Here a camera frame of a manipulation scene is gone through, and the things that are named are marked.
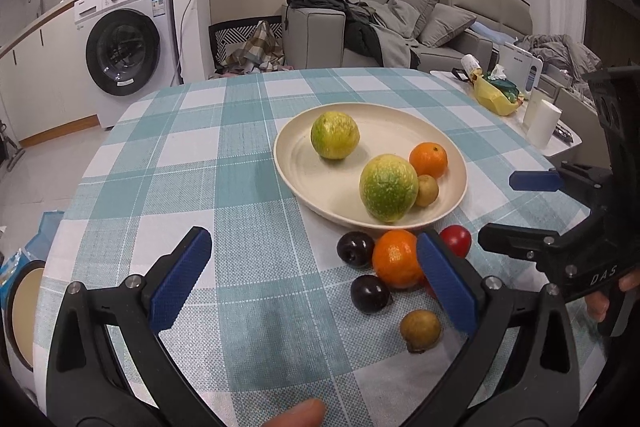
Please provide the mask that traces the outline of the person's left hand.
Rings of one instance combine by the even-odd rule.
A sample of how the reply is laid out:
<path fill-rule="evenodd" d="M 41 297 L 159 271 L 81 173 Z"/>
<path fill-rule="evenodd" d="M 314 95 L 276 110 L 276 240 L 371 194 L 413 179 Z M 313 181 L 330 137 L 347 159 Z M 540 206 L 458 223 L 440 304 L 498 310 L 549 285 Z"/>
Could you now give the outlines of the person's left hand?
<path fill-rule="evenodd" d="M 308 399 L 266 421 L 264 427 L 319 427 L 325 416 L 326 405 L 321 400 Z"/>

